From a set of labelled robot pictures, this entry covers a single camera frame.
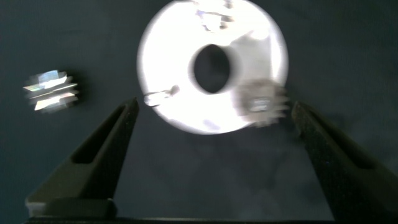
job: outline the black surface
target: black surface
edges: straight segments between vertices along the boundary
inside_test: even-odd
[[[26,219],[24,198],[121,101],[142,102],[137,47],[167,2],[0,1],[0,223]],[[398,2],[255,2],[286,39],[290,97],[398,173]],[[53,69],[76,77],[85,94],[69,110],[36,113],[22,87]],[[332,219],[288,120],[197,136],[141,108],[116,191],[119,215]]]
[[[214,224],[214,223],[235,223],[240,224],[240,222],[226,220],[200,220],[200,219],[149,219],[149,220],[133,220],[120,218],[117,220],[90,220],[90,219],[46,219],[46,218],[33,218],[25,222],[25,224],[169,224],[169,223],[180,223],[180,224]],[[331,224],[334,221],[291,221],[291,222],[245,222],[246,224]]]
[[[398,176],[310,106],[292,118],[338,223],[398,223]]]

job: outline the metal part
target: metal part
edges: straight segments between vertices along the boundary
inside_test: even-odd
[[[135,100],[119,107],[30,197],[29,224],[334,223],[244,222],[195,218],[116,218],[112,200],[132,127]],[[311,107],[296,103],[293,120],[338,223],[398,223],[398,178]]]
[[[112,202],[136,116],[131,99],[26,199],[30,217],[114,218]]]
[[[217,19],[210,25],[211,19],[204,22],[204,15]],[[197,55],[209,45],[219,46],[231,64],[229,80],[214,94],[198,84],[193,71]],[[166,122],[196,134],[271,124],[273,121],[246,113],[239,102],[245,97],[239,95],[241,86],[267,80],[282,87],[287,64],[286,45],[277,24],[245,0],[171,2],[148,25],[137,58],[146,103],[156,106],[153,109]],[[171,86],[180,91],[168,95]]]
[[[78,98],[74,88],[76,83],[70,83],[72,77],[66,72],[53,70],[35,75],[31,78],[32,85],[25,86],[28,90],[28,98],[35,104],[35,111],[57,111],[67,108]]]
[[[289,107],[284,103],[284,89],[269,80],[257,80],[241,87],[238,96],[240,107],[244,108],[244,117],[257,127],[268,126],[285,117],[282,110]]]

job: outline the dark background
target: dark background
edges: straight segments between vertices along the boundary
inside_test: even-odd
[[[167,2],[0,1],[0,223],[27,218],[26,195],[133,96],[141,113],[115,195],[120,216],[332,219],[288,119],[198,136],[143,105],[137,48]],[[254,2],[286,39],[290,97],[318,109],[397,174],[398,2]],[[76,78],[80,104],[34,112],[22,87],[53,69]]]

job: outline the washer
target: washer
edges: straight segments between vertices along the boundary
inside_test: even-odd
[[[138,76],[146,104],[166,122],[190,133],[221,134],[257,122],[245,112],[242,92],[262,82],[282,88],[288,56],[280,29],[259,6],[237,0],[211,8],[203,2],[173,1],[153,18],[140,43]],[[196,56],[211,44],[231,65],[227,84],[214,94],[193,73]]]

